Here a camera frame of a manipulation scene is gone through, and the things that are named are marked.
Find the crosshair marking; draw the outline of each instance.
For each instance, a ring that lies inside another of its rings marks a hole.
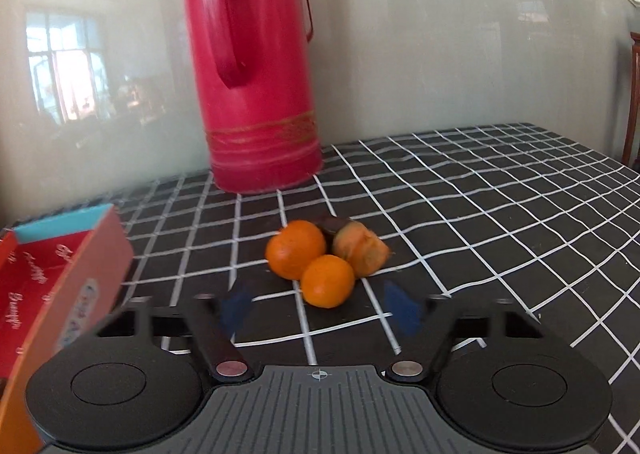
[[[313,373],[311,373],[311,376],[314,377],[319,382],[320,380],[324,380],[326,377],[331,375],[326,371],[323,371],[322,369],[318,369],[317,371],[314,371]]]

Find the thermos handle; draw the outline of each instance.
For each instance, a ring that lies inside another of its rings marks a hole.
[[[306,41],[310,42],[314,37],[314,18],[311,17],[311,3],[309,0],[306,0],[306,10],[309,12],[309,24],[311,25],[311,28],[306,33]]]
[[[220,78],[228,88],[244,83],[244,65],[238,62],[231,37],[227,0],[202,0],[211,52]]]

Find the metal pin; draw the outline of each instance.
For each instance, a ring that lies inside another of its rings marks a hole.
[[[393,364],[391,370],[398,376],[418,376],[422,372],[422,365],[412,360],[402,360]]]
[[[228,376],[229,378],[242,376],[248,369],[249,368],[244,362],[238,362],[237,360],[228,360],[216,366],[218,374],[221,376]]]

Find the window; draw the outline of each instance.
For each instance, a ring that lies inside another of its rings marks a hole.
[[[102,39],[94,18],[27,14],[33,95],[41,113],[59,126],[100,116],[109,103]]]

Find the black circular pad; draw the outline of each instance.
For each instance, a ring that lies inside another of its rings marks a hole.
[[[80,451],[132,449],[171,434],[195,412],[202,385],[180,357],[136,338],[79,341],[29,381],[41,433]]]
[[[124,404],[146,386],[144,371],[129,364],[110,362],[80,371],[71,381],[71,390],[87,404]]]
[[[560,400],[566,382],[553,369],[534,364],[507,366],[494,374],[494,391],[507,402],[524,407],[544,407]]]
[[[593,439],[609,414],[609,384],[568,346],[545,343],[490,344],[452,360],[436,389],[452,424],[511,452],[558,452]]]

